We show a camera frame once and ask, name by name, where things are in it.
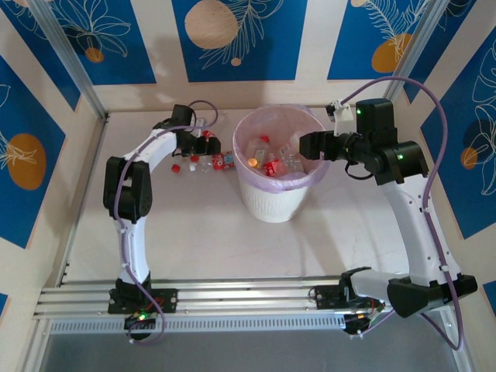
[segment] white table surface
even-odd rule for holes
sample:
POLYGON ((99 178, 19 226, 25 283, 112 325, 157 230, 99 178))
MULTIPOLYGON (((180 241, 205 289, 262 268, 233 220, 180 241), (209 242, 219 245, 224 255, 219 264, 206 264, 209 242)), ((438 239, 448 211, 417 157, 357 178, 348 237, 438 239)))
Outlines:
MULTIPOLYGON (((212 131, 231 150, 236 124, 250 110, 221 112, 212 131)), ((198 111, 209 120, 212 112, 198 111)), ((331 129, 323 108, 314 110, 331 129)), ((139 145, 169 112, 110 115, 71 247, 64 281, 115 280, 117 233, 102 205, 105 162, 139 145)), ((154 279, 337 275, 354 267, 408 272, 405 246, 391 207, 374 179, 355 181, 344 162, 331 164, 305 207, 291 221, 269 224, 245 209, 236 171, 171 172, 168 157, 152 174, 153 206, 146 255, 154 279)), ((352 171, 360 173, 358 167, 352 171)))

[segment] pink plastic bag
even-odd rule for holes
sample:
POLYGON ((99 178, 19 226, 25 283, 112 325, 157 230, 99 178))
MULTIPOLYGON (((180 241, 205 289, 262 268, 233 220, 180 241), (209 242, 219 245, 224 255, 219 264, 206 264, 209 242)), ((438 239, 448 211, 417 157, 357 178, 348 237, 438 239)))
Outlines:
POLYGON ((282 147, 291 136, 323 131, 325 128, 312 112, 302 105, 268 105, 245 116, 236 127, 232 146, 238 176, 260 190, 277 194, 319 183, 329 169, 329 162, 303 159, 308 174, 289 174, 285 179, 263 176, 247 165, 244 153, 252 138, 268 136, 275 147, 282 147))

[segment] white trash can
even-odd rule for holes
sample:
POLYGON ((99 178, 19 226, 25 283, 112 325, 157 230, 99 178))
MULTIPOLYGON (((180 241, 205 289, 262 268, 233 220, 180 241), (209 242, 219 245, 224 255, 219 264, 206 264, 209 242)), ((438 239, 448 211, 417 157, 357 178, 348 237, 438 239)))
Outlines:
POLYGON ((267 177, 250 167, 244 152, 252 138, 268 136, 275 148, 283 146, 296 132, 326 130, 312 112, 300 105, 268 105, 239 122, 232 146, 241 197, 250 213, 265 222, 286 222, 300 209, 308 188, 320 182, 329 169, 323 160, 302 161, 308 174, 289 174, 285 179, 267 177))

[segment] trash can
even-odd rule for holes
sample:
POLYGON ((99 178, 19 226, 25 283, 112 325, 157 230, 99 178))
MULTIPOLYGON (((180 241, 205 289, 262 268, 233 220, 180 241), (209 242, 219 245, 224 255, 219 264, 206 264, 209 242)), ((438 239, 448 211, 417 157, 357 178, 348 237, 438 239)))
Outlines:
POLYGON ((288 174, 281 179, 262 175, 248 165, 248 142, 268 136, 275 148, 283 146, 296 132, 312 133, 325 128, 312 112, 300 105, 263 106, 245 116, 232 139, 241 197, 250 213, 261 221, 285 222, 300 209, 308 188, 320 182, 329 169, 323 160, 303 159, 307 174, 288 174))

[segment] bottle cap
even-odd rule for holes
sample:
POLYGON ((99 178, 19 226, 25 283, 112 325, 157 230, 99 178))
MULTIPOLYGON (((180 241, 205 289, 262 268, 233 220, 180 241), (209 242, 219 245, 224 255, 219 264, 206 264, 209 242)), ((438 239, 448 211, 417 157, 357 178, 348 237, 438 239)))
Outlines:
POLYGON ((258 164, 258 161, 254 157, 251 157, 250 159, 248 159, 248 165, 251 166, 252 168, 255 168, 257 166, 257 164, 258 164))

